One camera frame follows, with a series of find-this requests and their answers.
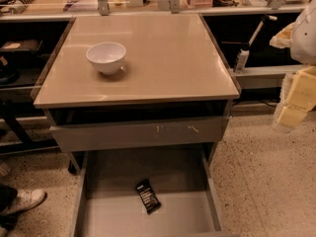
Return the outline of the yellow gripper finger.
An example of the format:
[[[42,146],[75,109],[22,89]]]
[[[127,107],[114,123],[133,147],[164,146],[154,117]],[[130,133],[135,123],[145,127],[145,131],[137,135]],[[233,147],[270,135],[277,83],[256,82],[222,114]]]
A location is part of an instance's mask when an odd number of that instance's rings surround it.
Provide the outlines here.
[[[280,102],[276,107],[276,123],[296,127],[316,106],[316,67],[309,66],[283,79]]]
[[[270,40],[270,45],[276,48],[286,48],[292,45],[293,23],[287,25]]]

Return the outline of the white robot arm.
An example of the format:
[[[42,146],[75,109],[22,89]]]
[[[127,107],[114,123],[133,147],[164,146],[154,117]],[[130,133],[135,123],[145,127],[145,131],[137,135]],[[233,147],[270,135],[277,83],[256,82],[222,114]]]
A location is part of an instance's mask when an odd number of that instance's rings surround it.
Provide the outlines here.
[[[274,114],[275,129],[289,132],[316,106],[316,4],[312,0],[294,23],[270,40],[276,48],[290,48],[292,59],[306,65],[287,73],[282,81],[280,102]]]

